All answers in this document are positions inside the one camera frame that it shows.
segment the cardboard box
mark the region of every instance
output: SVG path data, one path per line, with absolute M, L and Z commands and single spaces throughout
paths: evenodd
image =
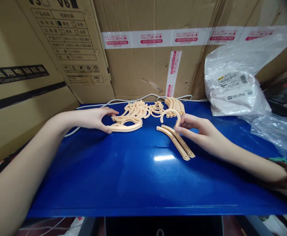
M 0 1 L 0 161 L 78 106 L 17 2 Z
M 15 1 L 0 1 L 0 99 L 63 82 Z
M 92 1 L 17 2 L 81 103 L 115 98 Z
M 0 161 L 29 141 L 49 118 L 78 106 L 65 86 L 0 109 Z
M 287 26 L 287 7 L 280 0 L 94 0 L 94 5 L 114 93 L 120 99 L 136 99 L 149 93 L 168 95 L 169 84 L 173 86 L 171 81 L 176 83 L 170 96 L 192 94 L 194 99 L 206 98 L 207 54 L 221 45 L 242 40 L 248 27 Z M 193 31 L 197 33 L 195 41 L 188 38 Z M 234 37 L 220 40 L 226 31 Z M 174 78 L 169 72 L 173 52 L 181 55 Z M 257 77 L 263 81 L 287 70 L 285 58 L 277 61 L 284 61 L 283 66 L 279 62 L 281 69 L 263 73 L 266 77 Z
M 123 45 L 122 48 L 114 47 L 114 49 L 105 50 L 115 97 L 131 100 L 149 93 L 165 96 L 168 90 L 168 77 L 172 79 L 168 72 L 172 52 L 180 52 L 181 55 L 173 95 L 177 97 L 188 94 L 204 50 L 204 45 L 197 45 L 197 43 L 201 37 L 207 36 L 206 32 L 193 32 L 189 29 L 212 27 L 213 16 L 221 3 L 222 1 L 219 0 L 183 2 L 94 0 L 101 32 L 114 32 L 107 37 L 122 37 L 127 41 L 127 45 Z M 173 38 L 176 32 L 172 34 L 169 32 L 172 29 L 181 29 L 179 33 L 186 34 L 184 38 L 197 41 L 179 42 L 177 40 L 178 42 L 173 44 L 175 46 L 156 45 L 160 44 L 158 42 L 161 40 L 162 43 L 171 39 L 176 40 Z M 191 37 L 193 33 L 198 34 L 196 37 Z M 139 46 L 141 48 L 127 48 L 140 42 L 143 44 Z M 111 46 L 114 43 L 116 40 L 110 38 L 105 46 Z

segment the blue tabletop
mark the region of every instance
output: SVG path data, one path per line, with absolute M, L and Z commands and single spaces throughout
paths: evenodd
M 183 102 L 228 139 L 262 157 L 281 156 L 236 117 L 213 117 L 210 104 Z M 123 113 L 125 104 L 109 105 Z M 176 118 L 165 118 L 173 127 Z M 103 123 L 113 123 L 109 116 Z M 264 189 L 245 171 L 212 157 L 183 137 L 196 157 L 184 161 L 150 116 L 142 128 L 105 134 L 80 129 L 65 138 L 28 217 L 287 214 L 287 198 Z

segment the recycling symbols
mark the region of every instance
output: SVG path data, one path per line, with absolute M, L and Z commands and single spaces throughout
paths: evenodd
M 92 65 L 94 72 L 100 72 L 98 65 Z
M 66 73 L 98 73 L 100 72 L 98 65 L 62 65 Z

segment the fingernail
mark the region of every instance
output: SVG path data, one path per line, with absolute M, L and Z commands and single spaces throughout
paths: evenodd
M 175 131 L 176 131 L 177 133 L 179 133 L 181 130 L 182 130 L 181 127 L 176 127 L 176 128 L 175 128 Z

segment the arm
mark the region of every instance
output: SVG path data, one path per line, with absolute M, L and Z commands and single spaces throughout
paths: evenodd
M 115 115 L 118 112 L 110 108 L 96 108 L 54 116 L 0 173 L 0 235 L 13 235 L 23 223 L 64 135 L 75 126 L 111 133 L 101 122 L 106 114 Z
M 273 183 L 287 177 L 285 169 L 265 158 L 259 157 L 235 145 L 222 135 L 207 119 L 185 114 L 181 126 L 175 131 L 197 143 L 210 154 L 249 172 L 256 178 Z M 196 128 L 199 134 L 189 129 Z M 287 190 L 277 189 L 287 196 Z

